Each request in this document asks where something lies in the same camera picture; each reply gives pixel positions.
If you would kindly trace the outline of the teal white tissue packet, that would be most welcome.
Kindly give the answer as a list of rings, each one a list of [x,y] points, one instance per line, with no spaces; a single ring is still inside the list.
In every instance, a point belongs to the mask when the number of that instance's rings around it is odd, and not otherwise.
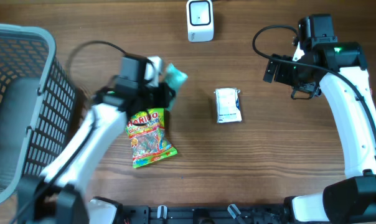
[[[169,106],[166,108],[168,111],[172,110],[178,92],[187,79],[187,74],[178,70],[172,63],[167,66],[164,82],[175,92],[172,100],[169,102]]]

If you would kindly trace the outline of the Haribo gummy candy bag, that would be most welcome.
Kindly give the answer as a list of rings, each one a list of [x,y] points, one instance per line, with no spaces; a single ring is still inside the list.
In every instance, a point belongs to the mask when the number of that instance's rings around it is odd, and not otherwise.
[[[177,155],[177,149],[166,139],[164,108],[135,114],[128,121],[126,133],[135,169]]]

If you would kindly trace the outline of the white paper pouch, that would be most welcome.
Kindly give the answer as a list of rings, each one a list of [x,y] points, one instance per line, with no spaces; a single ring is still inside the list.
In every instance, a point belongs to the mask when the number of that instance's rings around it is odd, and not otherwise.
[[[237,88],[218,88],[215,90],[217,123],[234,123],[242,121]]]

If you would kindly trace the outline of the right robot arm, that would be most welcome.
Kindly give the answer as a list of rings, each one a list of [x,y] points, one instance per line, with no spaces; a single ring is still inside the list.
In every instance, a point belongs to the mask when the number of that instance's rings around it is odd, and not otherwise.
[[[326,97],[344,151],[345,179],[317,194],[286,198],[286,219],[376,222],[376,109],[362,47],[339,42],[328,14],[302,18],[294,33],[294,55],[270,55],[263,79],[289,85],[308,100]]]

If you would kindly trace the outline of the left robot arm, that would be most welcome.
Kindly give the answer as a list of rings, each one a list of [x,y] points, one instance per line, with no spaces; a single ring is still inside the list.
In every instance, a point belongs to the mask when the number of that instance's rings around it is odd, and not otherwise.
[[[106,198],[86,202],[87,185],[113,141],[131,117],[166,108],[175,97],[159,81],[158,56],[126,54],[119,74],[95,92],[83,123],[62,153],[38,177],[23,178],[17,188],[13,223],[123,223],[123,205]]]

